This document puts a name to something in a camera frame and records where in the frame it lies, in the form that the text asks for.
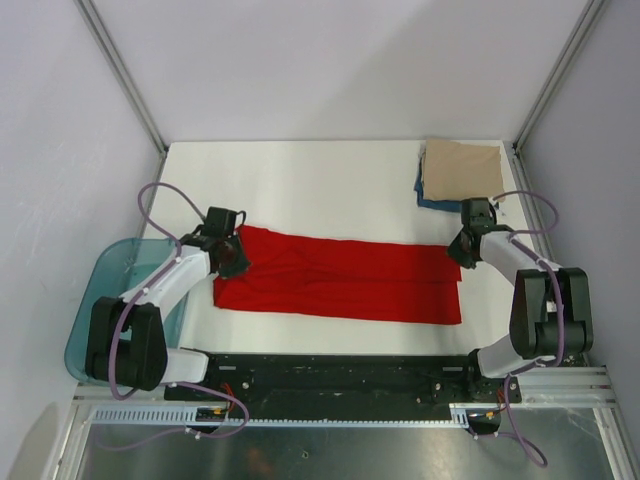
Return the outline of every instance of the wall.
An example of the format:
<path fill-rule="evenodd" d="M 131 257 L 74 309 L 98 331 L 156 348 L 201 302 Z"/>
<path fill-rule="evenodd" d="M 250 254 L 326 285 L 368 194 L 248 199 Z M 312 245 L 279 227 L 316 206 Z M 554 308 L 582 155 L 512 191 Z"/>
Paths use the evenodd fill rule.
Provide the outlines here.
<path fill-rule="evenodd" d="M 96 0 L 167 141 L 513 139 L 586 0 Z"/>
<path fill-rule="evenodd" d="M 640 2 L 611 2 L 524 154 L 560 207 L 558 258 L 590 275 L 595 363 L 609 367 L 640 449 Z"/>
<path fill-rule="evenodd" d="M 0 478 L 33 480 L 75 388 L 63 351 L 92 266 L 135 234 L 158 157 L 73 2 L 2 2 L 0 45 Z"/>

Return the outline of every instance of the folded red fabric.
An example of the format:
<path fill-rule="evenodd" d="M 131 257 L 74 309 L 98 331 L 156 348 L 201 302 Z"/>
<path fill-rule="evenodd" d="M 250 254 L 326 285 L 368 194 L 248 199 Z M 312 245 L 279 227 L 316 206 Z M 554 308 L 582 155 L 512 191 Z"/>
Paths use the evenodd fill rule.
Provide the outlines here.
<path fill-rule="evenodd" d="M 461 323 L 460 267 L 446 247 L 285 235 L 245 225 L 249 271 L 216 278 L 214 304 L 252 312 Z"/>

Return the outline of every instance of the reflective surface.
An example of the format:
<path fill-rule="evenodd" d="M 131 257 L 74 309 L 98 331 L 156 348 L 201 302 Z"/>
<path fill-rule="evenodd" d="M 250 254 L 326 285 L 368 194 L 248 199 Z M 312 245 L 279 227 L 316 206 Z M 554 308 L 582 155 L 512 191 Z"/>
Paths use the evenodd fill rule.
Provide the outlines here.
<path fill-rule="evenodd" d="M 85 480 L 105 479 L 610 479 L 590 410 L 518 411 L 520 430 L 549 459 L 539 469 L 520 447 L 493 437 L 474 441 L 464 430 L 248 428 L 224 440 L 175 434 L 114 453 L 90 440 Z M 94 426 L 107 445 L 124 445 L 166 427 Z"/>

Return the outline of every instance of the teal plastic bin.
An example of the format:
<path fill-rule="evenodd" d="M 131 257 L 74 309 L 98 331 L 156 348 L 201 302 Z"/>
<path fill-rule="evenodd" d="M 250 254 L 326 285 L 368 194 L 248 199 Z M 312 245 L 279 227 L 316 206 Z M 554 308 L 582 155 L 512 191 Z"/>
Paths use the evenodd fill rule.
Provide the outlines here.
<path fill-rule="evenodd" d="M 79 382 L 106 385 L 85 371 L 91 309 L 100 297 L 119 297 L 149 276 L 172 254 L 175 244 L 167 239 L 129 238 L 107 248 L 93 269 L 87 290 L 73 324 L 64 361 L 69 373 Z M 164 337 L 169 348 L 177 348 L 187 298 L 183 298 L 165 319 Z"/>

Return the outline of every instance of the white table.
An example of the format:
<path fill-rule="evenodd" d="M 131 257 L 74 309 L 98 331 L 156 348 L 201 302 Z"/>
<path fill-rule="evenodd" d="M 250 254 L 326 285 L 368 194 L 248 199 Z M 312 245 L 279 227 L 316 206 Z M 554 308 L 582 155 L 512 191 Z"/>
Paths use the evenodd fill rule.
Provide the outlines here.
<path fill-rule="evenodd" d="M 502 142 L 506 190 L 515 189 Z M 421 141 L 196 142 L 171 145 L 162 181 L 206 212 L 246 210 L 247 223 L 283 233 L 365 241 L 448 245 L 460 216 L 416 206 Z M 526 228 L 520 200 L 501 206 L 502 223 Z M 152 217 L 177 236 L 197 216 L 160 189 Z M 148 227 L 145 236 L 159 234 Z M 507 333 L 513 288 L 486 264 L 463 270 L 462 324 L 439 326 L 222 310 L 211 280 L 192 289 L 180 345 L 212 352 L 466 354 Z"/>

